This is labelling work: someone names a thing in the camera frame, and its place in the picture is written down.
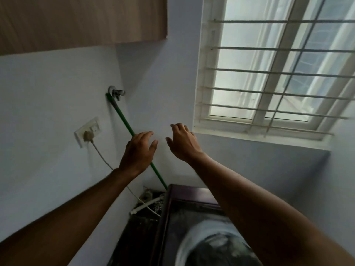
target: hand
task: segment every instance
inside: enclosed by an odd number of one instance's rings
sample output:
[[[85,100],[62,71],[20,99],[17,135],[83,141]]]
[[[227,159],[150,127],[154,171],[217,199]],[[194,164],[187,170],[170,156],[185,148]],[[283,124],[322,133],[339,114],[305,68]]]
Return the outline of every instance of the hand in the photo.
[[[166,141],[172,153],[182,161],[190,163],[194,158],[203,154],[198,145],[196,136],[190,133],[189,128],[181,123],[171,124],[173,139],[167,137]]]
[[[118,170],[137,177],[148,168],[158,145],[158,140],[154,140],[148,148],[148,140],[152,135],[153,132],[143,132],[132,137],[127,143]]]

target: white cable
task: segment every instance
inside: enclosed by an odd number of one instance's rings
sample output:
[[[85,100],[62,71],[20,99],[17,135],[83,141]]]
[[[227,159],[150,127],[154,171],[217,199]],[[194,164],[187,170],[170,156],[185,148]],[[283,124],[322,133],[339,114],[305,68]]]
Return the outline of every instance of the white cable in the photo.
[[[92,145],[95,147],[95,150],[98,152],[98,154],[100,155],[100,157],[102,158],[102,160],[107,164],[108,167],[111,168],[111,170],[113,170],[113,168],[107,163],[107,161],[106,161],[106,160],[104,159],[104,157],[101,155],[100,151],[97,149],[97,147],[95,146],[94,142],[91,142],[91,143],[92,143]],[[148,208],[148,210],[150,210],[151,212],[153,212],[154,214],[156,214],[158,217],[160,217],[159,214],[155,213],[152,209],[150,209],[150,208],[148,207],[148,205],[146,205],[146,204],[144,203],[144,201],[142,201],[139,197],[137,197],[137,196],[131,191],[131,189],[130,189],[128,186],[127,186],[127,188],[128,188],[128,190],[132,193],[132,195],[133,195],[134,197],[136,197],[138,200],[140,200],[140,202],[141,202],[142,204],[144,204],[145,207]]]

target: horizontal window bar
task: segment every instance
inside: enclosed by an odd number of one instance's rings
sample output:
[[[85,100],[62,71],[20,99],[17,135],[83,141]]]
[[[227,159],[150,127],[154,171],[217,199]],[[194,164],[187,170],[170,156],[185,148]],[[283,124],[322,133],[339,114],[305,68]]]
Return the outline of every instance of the horizontal window bar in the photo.
[[[233,46],[207,46],[207,48],[210,48],[210,49],[235,49],[235,50],[262,50],[262,51],[355,53],[355,50],[343,50],[343,49],[278,49],[278,48],[273,48],[273,47],[233,47]]]
[[[211,23],[355,23],[355,19],[285,19],[285,20],[237,20],[237,21],[220,21],[210,20]]]
[[[348,120],[349,119],[349,117],[342,117],[342,116],[329,116],[329,115],[310,114],[310,113],[297,113],[297,112],[292,112],[292,111],[280,111],[280,110],[261,109],[261,108],[243,107],[243,106],[232,106],[232,105],[218,105],[218,104],[214,104],[214,103],[203,103],[202,102],[202,103],[197,103],[197,105],[208,105],[208,106],[216,106],[216,107],[235,108],[235,109],[254,110],[254,111],[264,111],[264,112],[274,112],[274,113],[302,115],[302,116],[323,117],[323,118],[336,118],[336,119],[340,119],[340,120]]]
[[[206,67],[205,69],[214,70],[214,71],[228,71],[228,72],[254,73],[254,74],[283,74],[286,76],[320,76],[320,77],[334,77],[334,78],[355,78],[355,76],[344,76],[339,74],[306,74],[306,73],[255,71],[255,70],[226,69],[226,68],[212,68],[212,67]]]
[[[238,89],[214,88],[214,87],[206,87],[206,86],[202,86],[201,88],[212,89],[212,90],[237,91],[237,92],[245,92],[245,93],[260,93],[260,94],[283,95],[283,96],[294,96],[294,97],[307,97],[307,98],[322,98],[322,99],[333,99],[333,100],[343,100],[343,101],[355,101],[355,98],[346,98],[346,97],[332,97],[332,96],[309,95],[309,94],[304,94],[303,95],[303,94],[270,92],[270,91],[259,91],[259,90],[238,90]]]
[[[257,126],[257,127],[263,127],[263,128],[268,128],[269,127],[268,125],[260,125],[260,124],[253,124],[253,123],[247,123],[247,122],[238,122],[238,121],[230,121],[230,120],[216,120],[216,119],[213,119],[213,118],[200,118],[200,120],[212,120],[212,121],[237,123],[237,124],[241,124],[241,125]],[[317,131],[317,130],[286,128],[286,127],[279,127],[279,126],[270,126],[269,129],[289,130],[289,131],[293,131],[293,132],[302,132],[302,133],[318,133],[318,134],[334,135],[334,133],[330,133],[330,132],[321,132],[321,131]]]

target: switch plate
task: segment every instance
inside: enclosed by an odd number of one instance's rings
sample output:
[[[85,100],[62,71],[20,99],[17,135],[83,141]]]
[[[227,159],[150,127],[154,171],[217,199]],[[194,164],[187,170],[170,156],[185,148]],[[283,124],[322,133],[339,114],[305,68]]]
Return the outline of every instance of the switch plate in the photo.
[[[79,146],[82,148],[85,146],[87,142],[84,142],[84,132],[92,132],[94,134],[94,138],[97,137],[101,133],[99,119],[95,117],[90,120],[88,123],[84,124],[81,128],[74,132],[75,138],[78,141]]]

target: wooden cabinet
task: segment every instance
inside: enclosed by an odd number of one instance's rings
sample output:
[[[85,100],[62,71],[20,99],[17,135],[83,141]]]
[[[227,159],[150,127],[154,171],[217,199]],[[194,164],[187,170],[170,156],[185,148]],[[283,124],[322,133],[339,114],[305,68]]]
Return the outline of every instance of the wooden cabinet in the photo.
[[[0,0],[0,55],[166,35],[166,0]]]

